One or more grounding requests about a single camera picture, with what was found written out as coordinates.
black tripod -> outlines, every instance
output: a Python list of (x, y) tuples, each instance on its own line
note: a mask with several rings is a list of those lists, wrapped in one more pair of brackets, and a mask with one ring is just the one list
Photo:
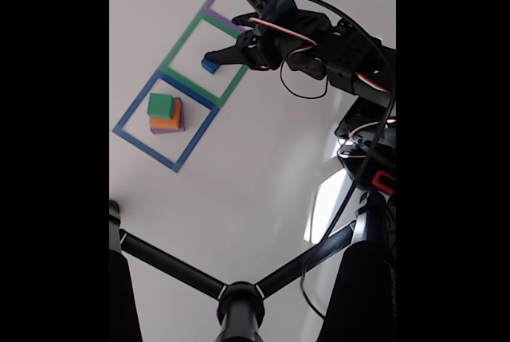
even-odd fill
[[(235, 282), (227, 285), (125, 230), (118, 230), (120, 209), (112, 200), (110, 200), (110, 251), (112, 253), (112, 244), (119, 242), (124, 252), (218, 300), (217, 316), (222, 330), (216, 342), (262, 342), (258, 329), (264, 320), (264, 300), (300, 277), (305, 260), (309, 258), (306, 270), (310, 270), (351, 243), (371, 242), (377, 247), (384, 244), (384, 234), (388, 227), (384, 198), (377, 192), (371, 192), (365, 194), (362, 200), (362, 206), (356, 212), (357, 221), (336, 231), (321, 248), (312, 247), (256, 284)], [(112, 235), (112, 229), (117, 229), (119, 232), (117, 240), (115, 240), (116, 235)], [(388, 300), (390, 300), (392, 285), (387, 282)], [(385, 309), (390, 309), (392, 306), (392, 301), (386, 301)]]

green cube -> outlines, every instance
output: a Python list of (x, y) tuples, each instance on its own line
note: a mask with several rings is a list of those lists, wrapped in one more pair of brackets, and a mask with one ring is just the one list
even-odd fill
[(152, 93), (149, 96), (147, 114), (156, 119), (171, 119), (174, 113), (174, 97), (162, 93)]

white wire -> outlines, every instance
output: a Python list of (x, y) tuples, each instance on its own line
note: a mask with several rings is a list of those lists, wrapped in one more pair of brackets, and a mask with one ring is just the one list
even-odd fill
[(277, 31), (280, 31), (281, 33), (286, 33), (288, 35), (292, 35), (293, 37), (297, 37), (298, 39), (301, 39), (302, 41), (307, 41), (308, 43), (312, 43), (313, 45), (317, 45), (317, 42), (313, 39), (310, 39), (309, 37), (305, 37), (304, 35), (301, 35), (300, 33), (297, 33), (295, 31), (292, 31), (290, 29), (285, 29), (284, 27), (275, 25), (274, 23), (263, 21), (259, 18), (250, 18), (248, 19), (249, 22), (256, 23), (261, 26), (269, 27), (270, 29), (275, 29)]
[(388, 91), (387, 89), (381, 87), (380, 85), (377, 85), (374, 81), (371, 81), (370, 79), (368, 79), (367, 77), (365, 77), (364, 75), (362, 75), (361, 73), (356, 73), (356, 75), (358, 76), (358, 78), (363, 82), (365, 83), (366, 85), (369, 85), (370, 87), (372, 87), (373, 89), (377, 89), (378, 91), (381, 91), (381, 92), (385, 92), (385, 93), (390, 93), (390, 91)]
[[(397, 120), (396, 119), (388, 119), (386, 121), (387, 124), (393, 124), (395, 123)], [(363, 125), (360, 125), (359, 127), (357, 128), (354, 128), (350, 133), (349, 133), (349, 138), (347, 140), (345, 140), (345, 142), (343, 144), (346, 144), (347, 141), (352, 141), (354, 135), (356, 134), (356, 132), (359, 132), (361, 131), (362, 129), (364, 128), (368, 128), (368, 127), (371, 127), (372, 125), (377, 125), (379, 124), (380, 121), (373, 121), (372, 123), (367, 123), (367, 124), (363, 124)], [(347, 154), (344, 154), (344, 153), (339, 153), (338, 154), (339, 157), (341, 157), (342, 159), (350, 159), (350, 158), (356, 158), (356, 159), (362, 159), (363, 157), (365, 157), (365, 155), (347, 155)]]

black cable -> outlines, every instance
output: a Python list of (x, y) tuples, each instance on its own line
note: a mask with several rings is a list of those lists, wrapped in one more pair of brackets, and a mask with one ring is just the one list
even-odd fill
[(390, 91), (390, 93), (393, 93), (394, 94), (394, 90), (396, 88), (396, 76), (395, 76), (395, 72), (393, 70), (393, 67), (391, 66), (391, 62), (390, 62), (390, 59), (388, 59), (388, 56), (381, 50), (381, 48), (375, 43), (374, 39), (372, 39), (372, 37), (370, 36), (370, 34), (365, 31), (365, 29), (360, 26), (358, 23), (356, 23), (351, 17), (349, 17), (347, 14), (345, 14), (343, 11), (337, 9), (336, 7), (330, 5), (329, 3), (325, 2), (325, 1), (321, 1), (321, 0), (307, 0), (307, 1), (310, 1), (310, 2), (314, 2), (316, 3), (317, 5), (319, 6), (322, 6), (330, 11), (332, 11), (333, 13), (339, 15), (340, 17), (342, 17), (347, 23), (349, 23), (352, 27), (354, 27), (360, 34), (361, 36), (366, 40), (368, 41), (368, 43), (370, 45), (372, 45), (372, 47), (374, 47), (375, 51), (377, 51), (377, 53), (379, 53), (379, 55), (381, 56), (381, 58), (384, 60), (384, 62), (386, 63), (386, 65), (388, 66), (388, 69), (390, 70), (390, 73), (391, 73), (391, 77), (393, 79), (393, 88), (392, 90)]
[(388, 65), (389, 70), (390, 70), (390, 74), (392, 76), (392, 81), (393, 81), (392, 89), (390, 90), (390, 94), (391, 94), (390, 103), (388, 104), (388, 106), (386, 108), (386, 111), (384, 112), (384, 115), (382, 116), (381, 122), (379, 123), (379, 125), (377, 127), (377, 131), (375, 132), (374, 139), (372, 140), (371, 145), (368, 148), (367, 156), (363, 159), (363, 161), (361, 163), (361, 166), (359, 167), (358, 172), (356, 173), (356, 176), (352, 180), (352, 184), (349, 187), (349, 191), (347, 192), (347, 194), (345, 196), (345, 199), (342, 201), (342, 204), (340, 205), (340, 208), (336, 212), (335, 217), (332, 219), (329, 227), (326, 229), (326, 232), (324, 233), (324, 236), (320, 239), (319, 243), (317, 244), (316, 251), (311, 253), (310, 255), (308, 255), (308, 257), (303, 262), (303, 267), (302, 267), (302, 270), (301, 270), (301, 280), (300, 280), (301, 290), (302, 290), (302, 292), (304, 294), (305, 300), (308, 302), (310, 307), (322, 319), (324, 319), (324, 316), (318, 312), (318, 310), (315, 308), (315, 306), (312, 305), (311, 301), (308, 299), (308, 297), (306, 296), (306, 294), (305, 294), (305, 292), (303, 290), (303, 283), (304, 283), (304, 278), (306, 276), (306, 270), (307, 270), (307, 267), (308, 267), (308, 263), (310, 262), (311, 258), (320, 250), (320, 248), (324, 245), (324, 243), (328, 239), (330, 233), (335, 228), (336, 223), (338, 222), (340, 216), (342, 215), (343, 211), (345, 210), (345, 207), (347, 206), (347, 203), (349, 202), (349, 199), (351, 198), (351, 196), (354, 193), (356, 187), (358, 186), (359, 180), (361, 179), (361, 177), (363, 175), (363, 172), (365, 171), (365, 168), (368, 165), (368, 161), (370, 160), (370, 157), (374, 153), (375, 147), (377, 146), (380, 137), (383, 135), (384, 128), (386, 126), (386, 121), (390, 117), (391, 110), (393, 109), (395, 101), (397, 100), (397, 94), (396, 94), (396, 91), (397, 91), (397, 88), (396, 88), (397, 87), (397, 82), (396, 82), (395, 73), (394, 73), (393, 67), (391, 66), (390, 60), (388, 59), (386, 54), (377, 46), (377, 44), (374, 42), (374, 40), (371, 38), (371, 36), (367, 33), (367, 31), (365, 31), (358, 23), (353, 21), (344, 12), (340, 11), (336, 7), (330, 5), (329, 3), (326, 3), (326, 2), (321, 1), (321, 0), (308, 0), (308, 1), (314, 2), (314, 3), (316, 3), (316, 4), (318, 4), (318, 5), (322, 6), (322, 7), (325, 7), (326, 9), (334, 12), (335, 14), (337, 14), (340, 17), (342, 17), (343, 19), (345, 19), (347, 21), (347, 23), (351, 24), (356, 30), (358, 30), (359, 33), (365, 38), (365, 40), (367, 40), (368, 43), (370, 43), (375, 48), (375, 50), (379, 53), (379, 55), (382, 57), (382, 59)]
[(325, 97), (326, 94), (328, 93), (328, 76), (326, 76), (326, 89), (324, 90), (324, 93), (322, 95), (319, 95), (319, 96), (302, 96), (302, 95), (298, 95), (297, 93), (293, 92), (289, 87), (287, 87), (287, 85), (284, 82), (284, 77), (283, 77), (284, 64), (285, 64), (285, 61), (287, 60), (288, 55), (290, 55), (293, 51), (295, 51), (295, 50), (289, 51), (287, 53), (287, 55), (285, 55), (284, 60), (281, 61), (281, 65), (280, 65), (280, 80), (281, 80), (281, 83), (284, 85), (284, 87), (287, 89), (287, 91), (289, 91), (294, 96), (300, 97), (301, 99), (314, 100), (314, 99), (320, 99), (321, 97)]
[(310, 299), (308, 298), (308, 296), (307, 296), (306, 292), (304, 291), (303, 283), (304, 283), (304, 276), (303, 276), (303, 275), (301, 275), (300, 288), (301, 288), (301, 292), (303, 293), (303, 297), (304, 297), (304, 299), (306, 300), (306, 302), (307, 302), (308, 306), (310, 306), (310, 307), (312, 308), (312, 310), (313, 310), (314, 312), (316, 312), (316, 314), (317, 314), (320, 318), (324, 319), (324, 318), (325, 318), (325, 316), (324, 316), (324, 315), (323, 315), (323, 314), (322, 314), (322, 313), (321, 313), (321, 312), (320, 312), (320, 311), (319, 311), (319, 310), (318, 310), (318, 309), (317, 309), (317, 308), (313, 305), (313, 303), (312, 303), (312, 302), (310, 301)]

white table surface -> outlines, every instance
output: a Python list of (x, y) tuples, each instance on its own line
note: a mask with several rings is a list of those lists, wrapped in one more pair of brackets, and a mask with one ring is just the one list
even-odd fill
[[(112, 129), (204, 1), (110, 0), (110, 199), (122, 206), (122, 227), (130, 233), (226, 283), (254, 283), (311, 246), (303, 235), (313, 192), (324, 181), (322, 170), (336, 141), (332, 131), (355, 98), (330, 87), (326, 98), (300, 100), (283, 88), (277, 72), (248, 71), (178, 173), (155, 161)], [(224, 14), (245, 4), (218, 1), (217, 11)], [(396, 46), (396, 0), (325, 1), (384, 45)], [(298, 6), (322, 11), (313, 4)], [(241, 12), (250, 11), (246, 4)], [(179, 59), (179, 67), (191, 73), (196, 62), (189, 58), (190, 63), (187, 55)], [(286, 71), (297, 92), (324, 87)], [(339, 226), (354, 218), (358, 197)], [(307, 275), (307, 290), (322, 311), (341, 255)], [(216, 338), (216, 301), (127, 259), (145, 342)], [(300, 295), (298, 281), (265, 306), (265, 342), (316, 339), (322, 322)]]

